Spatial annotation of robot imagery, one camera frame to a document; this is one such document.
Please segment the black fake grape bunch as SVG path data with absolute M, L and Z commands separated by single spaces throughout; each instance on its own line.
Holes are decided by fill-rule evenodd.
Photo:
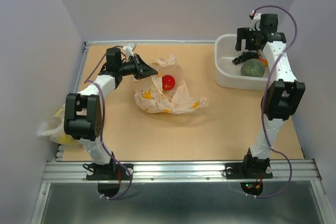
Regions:
M 232 63 L 238 65 L 250 59 L 259 59 L 260 54 L 257 51 L 244 51 L 240 56 L 234 58 Z

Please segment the green fake melon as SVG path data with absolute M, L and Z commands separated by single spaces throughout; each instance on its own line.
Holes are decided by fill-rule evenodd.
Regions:
M 249 59 L 243 63 L 240 69 L 242 76 L 261 78 L 265 73 L 265 66 L 258 59 Z

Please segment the red-yellow fake mango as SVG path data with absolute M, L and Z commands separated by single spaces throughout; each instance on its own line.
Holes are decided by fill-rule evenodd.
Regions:
M 268 61 L 266 59 L 263 58 L 258 58 L 258 60 L 264 65 L 264 67 L 268 67 Z

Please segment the red fake apple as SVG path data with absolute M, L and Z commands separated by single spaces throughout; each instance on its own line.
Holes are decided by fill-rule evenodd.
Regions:
M 165 91 L 172 90 L 175 87 L 175 78 L 166 74 L 162 77 L 162 89 Z

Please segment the translucent banana-print plastic bag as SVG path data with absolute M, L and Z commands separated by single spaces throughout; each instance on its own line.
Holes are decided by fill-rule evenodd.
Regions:
M 137 80 L 133 79 L 136 104 L 147 113 L 183 114 L 207 107 L 206 97 L 196 98 L 190 95 L 183 70 L 174 55 L 167 59 L 159 58 L 150 64 L 156 75 Z M 171 90 L 163 89 L 163 77 L 171 75 L 175 86 Z

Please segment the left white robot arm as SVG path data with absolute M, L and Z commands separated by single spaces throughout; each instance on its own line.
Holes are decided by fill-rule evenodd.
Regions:
M 90 176 L 113 178 L 118 163 L 114 154 L 105 146 L 102 136 L 105 115 L 105 97 L 113 92 L 124 76 L 141 80 L 157 74 L 141 57 L 134 53 L 136 44 L 114 46 L 106 50 L 97 65 L 95 80 L 86 79 L 88 86 L 78 93 L 66 96 L 64 132 L 77 140 L 89 153 L 91 164 L 85 165 Z

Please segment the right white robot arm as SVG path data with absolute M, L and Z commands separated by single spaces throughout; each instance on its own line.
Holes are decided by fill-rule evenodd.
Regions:
M 278 16 L 252 13 L 250 19 L 249 28 L 237 30 L 235 49 L 240 51 L 244 40 L 246 50 L 258 51 L 266 59 L 270 74 L 261 101 L 261 130 L 237 170 L 248 178 L 270 178 L 270 154 L 274 142 L 284 122 L 296 112 L 306 86 L 291 70 L 286 37 L 277 30 Z

